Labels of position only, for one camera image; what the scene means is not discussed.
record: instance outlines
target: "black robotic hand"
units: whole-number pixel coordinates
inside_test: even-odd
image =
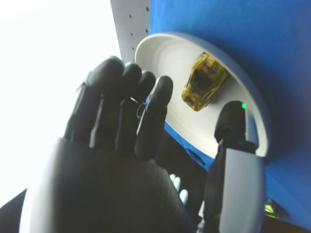
[[[89,74],[42,182],[27,192],[20,232],[193,232],[168,173],[148,162],[173,89],[161,77],[139,120],[155,82],[116,57]]]

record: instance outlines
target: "car windshield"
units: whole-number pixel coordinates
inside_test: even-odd
[[[210,77],[201,69],[195,70],[193,75],[193,82],[202,90],[206,90],[213,85],[213,82],[210,79]]]

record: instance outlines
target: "blue table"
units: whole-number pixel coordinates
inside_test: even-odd
[[[182,32],[221,48],[250,74],[272,123],[267,196],[283,220],[311,229],[311,1],[151,0],[150,32]],[[194,150],[168,125],[166,130]],[[196,151],[208,165],[212,158]]]

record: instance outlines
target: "toy car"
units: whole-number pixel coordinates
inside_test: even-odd
[[[199,111],[208,105],[228,76],[228,71],[221,64],[203,52],[194,62],[181,97],[193,110]]]

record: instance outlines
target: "perforated metal panel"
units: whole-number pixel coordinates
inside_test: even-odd
[[[139,42],[149,33],[149,0],[111,0],[122,60],[134,61]]]

